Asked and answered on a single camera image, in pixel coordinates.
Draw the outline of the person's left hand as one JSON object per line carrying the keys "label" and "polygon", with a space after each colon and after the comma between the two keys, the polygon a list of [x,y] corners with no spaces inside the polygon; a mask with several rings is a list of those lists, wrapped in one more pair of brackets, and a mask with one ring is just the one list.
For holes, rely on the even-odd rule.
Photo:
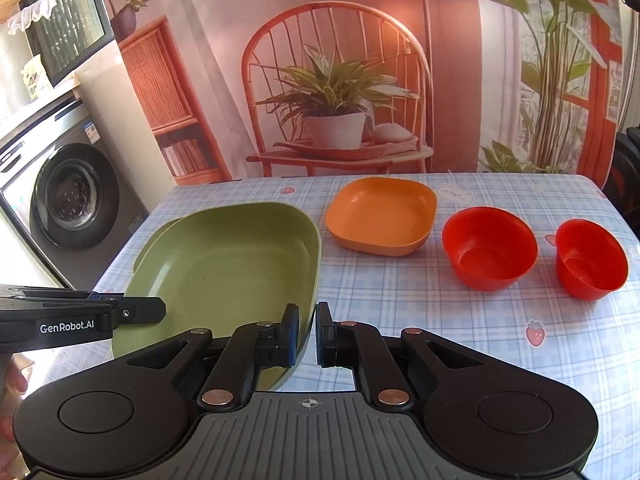
{"label": "person's left hand", "polygon": [[6,367],[1,391],[1,478],[14,479],[12,470],[20,451],[15,444],[13,419],[22,403],[22,395],[28,389],[28,381],[13,362]]}

